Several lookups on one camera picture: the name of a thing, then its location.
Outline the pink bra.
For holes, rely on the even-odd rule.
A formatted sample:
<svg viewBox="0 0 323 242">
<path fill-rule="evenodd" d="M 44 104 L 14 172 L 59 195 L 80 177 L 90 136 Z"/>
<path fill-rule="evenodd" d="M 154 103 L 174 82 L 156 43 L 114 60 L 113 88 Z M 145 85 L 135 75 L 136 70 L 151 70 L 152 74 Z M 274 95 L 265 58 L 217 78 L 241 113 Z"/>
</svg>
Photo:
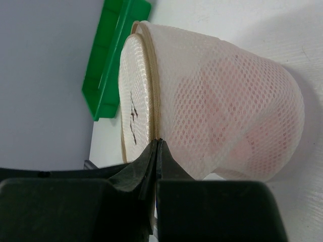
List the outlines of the pink bra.
<svg viewBox="0 0 323 242">
<path fill-rule="evenodd" d="M 246 52 L 205 60 L 174 81 L 165 135 L 194 178 L 266 179 L 285 162 L 279 89 L 284 71 Z"/>
</svg>

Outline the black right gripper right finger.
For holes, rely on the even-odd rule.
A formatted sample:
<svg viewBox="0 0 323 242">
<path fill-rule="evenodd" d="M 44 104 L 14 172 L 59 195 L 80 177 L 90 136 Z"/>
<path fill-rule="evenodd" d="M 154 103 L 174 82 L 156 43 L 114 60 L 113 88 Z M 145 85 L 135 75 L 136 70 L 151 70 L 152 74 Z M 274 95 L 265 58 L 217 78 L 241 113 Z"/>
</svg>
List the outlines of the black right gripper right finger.
<svg viewBox="0 0 323 242">
<path fill-rule="evenodd" d="M 256 181 L 195 180 L 158 142 L 159 241 L 287 241 L 276 201 Z"/>
</svg>

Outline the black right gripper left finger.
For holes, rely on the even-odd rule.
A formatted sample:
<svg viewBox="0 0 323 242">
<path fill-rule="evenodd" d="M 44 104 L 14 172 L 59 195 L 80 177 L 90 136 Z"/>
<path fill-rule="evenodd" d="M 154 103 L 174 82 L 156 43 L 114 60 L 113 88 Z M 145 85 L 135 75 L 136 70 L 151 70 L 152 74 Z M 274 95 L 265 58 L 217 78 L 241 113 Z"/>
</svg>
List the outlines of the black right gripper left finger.
<svg viewBox="0 0 323 242">
<path fill-rule="evenodd" d="M 1 169 L 1 241 L 149 241 L 157 141 L 101 169 Z"/>
</svg>

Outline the white mesh laundry bag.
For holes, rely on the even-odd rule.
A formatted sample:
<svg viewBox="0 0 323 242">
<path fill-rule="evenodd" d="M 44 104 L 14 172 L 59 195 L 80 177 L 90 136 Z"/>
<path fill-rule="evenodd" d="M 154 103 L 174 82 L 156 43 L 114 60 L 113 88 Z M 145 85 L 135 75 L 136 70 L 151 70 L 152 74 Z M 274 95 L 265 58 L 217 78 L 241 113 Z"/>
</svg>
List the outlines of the white mesh laundry bag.
<svg viewBox="0 0 323 242">
<path fill-rule="evenodd" d="M 301 90 L 280 64 L 213 36 L 133 23 L 120 57 L 122 155 L 154 139 L 193 178 L 267 181 L 303 132 Z"/>
</svg>

